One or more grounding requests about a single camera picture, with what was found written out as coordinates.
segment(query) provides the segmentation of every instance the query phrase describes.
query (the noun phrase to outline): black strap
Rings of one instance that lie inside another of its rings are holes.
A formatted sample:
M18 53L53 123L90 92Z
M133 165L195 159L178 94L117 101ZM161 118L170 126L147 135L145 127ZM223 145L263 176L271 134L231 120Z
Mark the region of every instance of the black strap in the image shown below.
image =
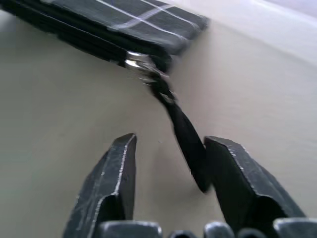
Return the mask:
M177 105L168 83L157 74L153 75L153 78L155 78L155 82L150 84L150 89L167 110L179 147L196 184L202 192L207 192L211 186L211 175L208 169L206 149L194 126Z

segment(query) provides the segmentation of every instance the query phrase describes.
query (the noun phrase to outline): plaid fabric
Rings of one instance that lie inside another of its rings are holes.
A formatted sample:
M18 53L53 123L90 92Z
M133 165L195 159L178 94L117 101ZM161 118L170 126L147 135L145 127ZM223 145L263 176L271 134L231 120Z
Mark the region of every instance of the plaid fabric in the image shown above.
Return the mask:
M104 60L148 54L167 72L208 19L156 0L0 0L3 9Z
M109 31L182 52L208 19L156 0L53 0L51 4L97 22Z

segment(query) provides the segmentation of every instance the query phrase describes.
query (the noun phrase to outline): black wallet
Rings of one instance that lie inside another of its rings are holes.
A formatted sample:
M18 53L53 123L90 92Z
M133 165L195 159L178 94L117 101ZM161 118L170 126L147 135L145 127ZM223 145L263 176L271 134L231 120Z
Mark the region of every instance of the black wallet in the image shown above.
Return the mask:
M124 66L127 51L147 54L167 72L208 19L156 0L0 0L35 27Z

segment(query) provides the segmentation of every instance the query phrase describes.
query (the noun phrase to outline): beige surface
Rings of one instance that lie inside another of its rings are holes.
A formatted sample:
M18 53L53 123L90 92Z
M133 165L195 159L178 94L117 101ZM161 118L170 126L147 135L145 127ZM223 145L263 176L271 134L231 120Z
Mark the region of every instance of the beige surface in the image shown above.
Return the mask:
M167 235L221 220L164 109L127 70L0 12L0 232L60 237L87 173L136 132L136 220ZM243 144L317 217L317 69L213 23L171 76L199 135Z

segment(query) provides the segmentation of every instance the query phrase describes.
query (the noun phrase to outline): wallet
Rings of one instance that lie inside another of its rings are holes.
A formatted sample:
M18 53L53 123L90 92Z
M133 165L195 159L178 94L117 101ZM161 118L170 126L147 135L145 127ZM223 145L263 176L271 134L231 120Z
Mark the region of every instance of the wallet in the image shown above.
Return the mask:
M127 51L168 72L209 20L156 0L0 0L2 9L94 56L124 66Z

